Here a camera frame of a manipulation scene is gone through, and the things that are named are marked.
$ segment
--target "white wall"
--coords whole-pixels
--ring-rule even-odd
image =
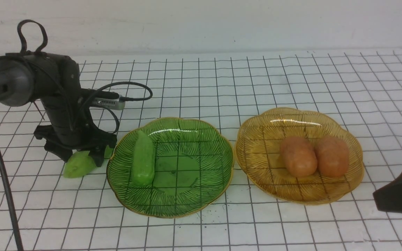
[[[22,19],[69,55],[402,47],[402,0],[0,0],[0,54]]]

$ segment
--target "potato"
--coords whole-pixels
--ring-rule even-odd
[[[345,141],[333,136],[319,139],[314,147],[319,172],[330,178],[338,178],[348,171],[350,151]]]
[[[312,175],[317,169],[317,159],[311,143],[302,137],[287,137],[280,144],[280,155],[287,171],[300,178]]]

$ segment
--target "metal connector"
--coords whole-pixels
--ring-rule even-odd
[[[95,98],[92,104],[102,106],[111,110],[121,111],[125,108],[125,102],[119,100],[121,97],[122,96],[119,95],[118,99]]]

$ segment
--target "plate rim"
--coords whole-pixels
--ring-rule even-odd
[[[211,202],[207,203],[206,205],[202,206],[202,207],[199,208],[198,210],[195,210],[195,211],[193,211],[193,212],[190,212],[190,213],[187,213],[187,214],[184,214],[184,215],[180,215],[180,216],[170,216],[170,217],[156,216],[156,215],[149,215],[149,214],[146,214],[146,213],[142,213],[142,212],[139,212],[139,211],[137,211],[137,210],[133,210],[133,209],[130,208],[129,206],[125,205],[125,204],[119,199],[117,193],[116,193],[115,190],[113,189],[113,186],[112,186],[112,184],[111,184],[111,182],[110,182],[109,175],[108,175],[108,173],[109,173],[108,166],[110,165],[110,162],[111,162],[111,161],[113,160],[113,158],[115,157],[116,150],[117,150],[117,147],[118,147],[118,145],[120,144],[120,142],[121,142],[127,135],[129,135],[130,133],[133,133],[133,132],[135,132],[135,131],[137,131],[137,130],[141,130],[141,129],[143,129],[143,128],[149,126],[150,124],[155,123],[155,122],[157,122],[157,121],[159,121],[159,120],[163,120],[163,119],[175,119],[175,120],[182,120],[182,121],[200,121],[200,122],[202,122],[202,123],[205,123],[205,124],[207,124],[208,126],[212,127],[212,128],[217,132],[217,134],[218,134],[221,138],[223,138],[223,139],[229,144],[230,151],[231,151],[231,153],[232,153],[232,163],[231,163],[231,167],[230,167],[230,178],[229,178],[229,181],[228,181],[228,183],[226,184],[225,188],[222,190],[222,192],[220,192],[220,193],[218,194],[218,196],[217,196],[215,199],[213,199]],[[230,143],[230,141],[229,141],[226,137],[224,137],[224,136],[220,133],[220,131],[217,130],[217,129],[216,129],[212,124],[210,124],[209,122],[203,121],[203,120],[201,120],[201,119],[183,119],[183,118],[180,118],[180,117],[171,117],[171,116],[168,116],[168,117],[160,117],[160,118],[158,118],[158,119],[154,119],[154,120],[148,122],[147,124],[143,125],[142,127],[137,127],[136,129],[131,130],[130,132],[126,133],[126,134],[118,141],[118,143],[116,144],[116,147],[115,147],[114,150],[113,150],[112,156],[110,157],[110,159],[108,160],[108,162],[107,162],[107,164],[106,164],[106,180],[107,180],[107,182],[108,182],[108,185],[110,186],[110,189],[113,191],[114,195],[116,196],[116,199],[118,200],[118,202],[119,202],[122,206],[124,206],[125,208],[127,208],[128,210],[130,210],[130,211],[132,211],[132,212],[134,212],[134,213],[143,215],[143,216],[148,216],[148,217],[153,217],[153,218],[177,219],[177,218],[182,218],[182,217],[185,217],[185,216],[189,216],[189,215],[198,213],[199,211],[203,210],[203,209],[206,208],[207,206],[209,206],[209,205],[211,205],[212,203],[214,203],[215,201],[217,201],[217,199],[218,199],[219,197],[221,197],[221,196],[225,193],[225,191],[229,188],[230,183],[232,182],[233,173],[234,173],[233,167],[235,166],[235,163],[236,163],[236,152],[235,152],[235,148],[233,147],[232,143]]]
[[[317,112],[317,111],[300,110],[300,109],[296,109],[296,108],[292,108],[292,107],[276,107],[276,108],[271,108],[271,109],[269,109],[269,110],[267,110],[267,111],[265,111],[265,112],[263,112],[263,113],[261,113],[261,114],[259,114],[259,115],[252,116],[252,117],[246,119],[246,121],[244,121],[244,122],[241,124],[240,128],[238,129],[238,132],[237,132],[237,140],[236,140],[236,144],[235,144],[235,148],[234,148],[235,152],[237,152],[237,148],[238,148],[238,144],[237,144],[237,143],[238,143],[238,141],[239,141],[239,140],[243,140],[243,139],[242,139],[243,137],[240,136],[240,132],[241,132],[241,130],[243,129],[243,125],[244,125],[244,124],[246,124],[247,122],[249,122],[251,119],[255,119],[255,118],[259,117],[259,116],[265,115],[265,113],[267,114],[267,113],[269,113],[269,112],[271,112],[271,111],[280,110],[280,109],[288,109],[288,110],[293,110],[293,111],[299,111],[299,112],[301,112],[301,113],[306,113],[306,112],[308,112],[308,113],[316,113],[316,114],[318,114],[318,115],[325,116],[325,117],[328,118],[330,121],[332,121],[333,123],[337,124],[339,130],[343,131],[345,134],[347,134],[347,135],[349,135],[350,137],[352,137],[352,138],[357,142],[357,148],[358,148],[358,149],[357,149],[357,153],[361,153],[361,156],[362,156],[361,159],[359,160],[359,165],[362,166],[363,171],[362,171],[362,175],[360,176],[359,180],[357,181],[357,184],[358,184],[358,185],[355,186],[353,189],[349,190],[348,192],[346,192],[345,194],[342,194],[341,196],[336,196],[336,197],[333,198],[332,200],[329,200],[329,201],[326,201],[326,202],[322,202],[322,200],[315,200],[315,201],[286,200],[286,199],[280,198],[280,197],[278,197],[278,196],[276,196],[276,195],[274,195],[274,194],[268,192],[266,189],[263,189],[259,184],[257,184],[257,182],[255,182],[255,181],[250,177],[250,175],[244,170],[244,168],[242,167],[242,165],[244,165],[244,164],[240,162],[240,159],[238,158],[238,155],[236,155],[236,156],[237,156],[237,157],[236,157],[236,158],[237,158],[237,164],[240,166],[241,170],[243,170],[243,172],[246,174],[247,178],[248,178],[250,181],[252,181],[252,183],[253,183],[256,187],[258,187],[260,190],[264,191],[266,194],[268,194],[268,195],[270,195],[270,196],[272,196],[272,197],[274,197],[274,198],[277,198],[277,199],[279,199],[279,200],[284,200],[284,201],[292,202],[292,203],[302,204],[302,205],[323,205],[323,204],[330,204],[330,203],[332,203],[332,202],[335,202],[335,201],[340,200],[340,199],[341,199],[342,197],[344,197],[346,194],[348,194],[348,193],[354,191],[354,190],[360,185],[360,183],[362,182],[362,180],[364,179],[364,176],[365,176],[365,164],[364,164],[364,160],[363,160],[363,158],[364,158],[363,153],[364,153],[364,152],[363,152],[363,150],[362,150],[362,146],[361,146],[361,144],[359,143],[359,141],[357,140],[357,138],[356,138],[353,134],[351,134],[349,131],[343,129],[343,128],[341,127],[341,125],[340,125],[336,120],[334,120],[333,118],[331,118],[330,116],[328,116],[327,114],[324,114],[324,113],[320,113],[320,112]]]

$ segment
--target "glass plate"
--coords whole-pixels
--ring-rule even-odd
[[[138,130],[155,145],[155,178],[148,186],[131,181]],[[233,149],[210,124],[192,119],[156,119],[118,143],[107,165],[107,180],[131,211],[160,218],[196,213],[219,198],[232,180]]]
[[[340,178],[305,178],[290,175],[279,154],[280,143],[288,136],[307,138],[313,145],[325,135],[347,143],[350,166]],[[274,108],[245,121],[236,142],[237,162],[256,186],[282,200],[308,205],[330,203],[355,189],[364,177],[362,148],[356,138],[333,119],[314,111]]]

